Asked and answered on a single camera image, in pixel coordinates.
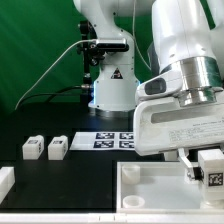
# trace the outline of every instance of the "white box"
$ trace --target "white box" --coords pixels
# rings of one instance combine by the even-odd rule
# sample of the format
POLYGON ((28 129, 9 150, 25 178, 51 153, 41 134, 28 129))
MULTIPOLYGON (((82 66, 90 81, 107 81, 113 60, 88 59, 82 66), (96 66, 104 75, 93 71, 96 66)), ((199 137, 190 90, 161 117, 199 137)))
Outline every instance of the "white box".
POLYGON ((0 204, 15 183, 13 167, 3 167, 0 170, 0 204))
POLYGON ((44 137, 41 135, 30 137, 23 145, 23 159, 36 160, 44 151, 44 137))
POLYGON ((49 160, 63 160, 68 151, 68 138, 66 136, 55 137, 48 146, 49 160))

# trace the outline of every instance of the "green wall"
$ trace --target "green wall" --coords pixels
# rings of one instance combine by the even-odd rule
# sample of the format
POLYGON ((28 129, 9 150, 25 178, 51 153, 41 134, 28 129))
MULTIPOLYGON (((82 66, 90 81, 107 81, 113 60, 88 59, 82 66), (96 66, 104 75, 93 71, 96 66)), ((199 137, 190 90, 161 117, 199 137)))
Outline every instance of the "green wall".
MULTIPOLYGON (((0 120, 14 110, 19 98, 61 53, 80 40, 77 24, 83 19, 72 0, 0 0, 0 120)), ((131 18, 117 18, 116 23, 131 32, 131 18)), ((136 37, 147 59, 146 49, 152 41, 150 18, 137 18, 136 37)), ((31 94, 79 85, 82 71, 82 57, 74 49, 31 94)), ((138 56, 135 74, 142 81, 150 77, 138 56)))

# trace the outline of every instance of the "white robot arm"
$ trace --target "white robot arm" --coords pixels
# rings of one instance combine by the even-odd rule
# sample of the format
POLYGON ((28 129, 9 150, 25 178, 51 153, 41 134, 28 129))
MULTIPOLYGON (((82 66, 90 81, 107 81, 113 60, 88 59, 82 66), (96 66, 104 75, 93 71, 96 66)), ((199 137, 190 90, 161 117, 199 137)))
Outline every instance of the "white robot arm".
MULTIPOLYGON (((136 5, 136 14, 149 14, 153 0, 138 2, 141 4, 136 5)), ((92 112, 106 117, 125 116, 136 107, 135 92, 139 81, 134 75, 133 37, 115 25, 114 17, 132 16, 134 0, 74 0, 74 4, 94 27, 96 46, 106 50, 94 83, 94 100, 89 107, 92 112), (128 46, 129 50, 110 53, 107 48, 116 48, 117 44, 128 46)))
POLYGON ((212 49, 216 55, 220 74, 224 79, 224 1, 207 0, 216 27, 211 30, 212 49))

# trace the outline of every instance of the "white block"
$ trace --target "white block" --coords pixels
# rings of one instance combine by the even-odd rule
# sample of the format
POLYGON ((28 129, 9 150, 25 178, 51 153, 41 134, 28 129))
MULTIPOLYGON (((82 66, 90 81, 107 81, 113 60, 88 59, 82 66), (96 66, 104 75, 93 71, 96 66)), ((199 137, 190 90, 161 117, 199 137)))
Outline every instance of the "white block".
POLYGON ((220 149, 198 152, 198 164, 202 169, 203 180, 200 190, 205 201, 224 200, 224 155, 220 149))
POLYGON ((63 160, 68 151, 68 138, 66 136, 55 137, 48 146, 49 160, 63 160))
POLYGON ((0 170, 0 204, 15 183, 13 167, 3 167, 0 170))
POLYGON ((44 151, 44 137, 41 135, 30 137, 23 145, 23 159, 36 160, 44 151))

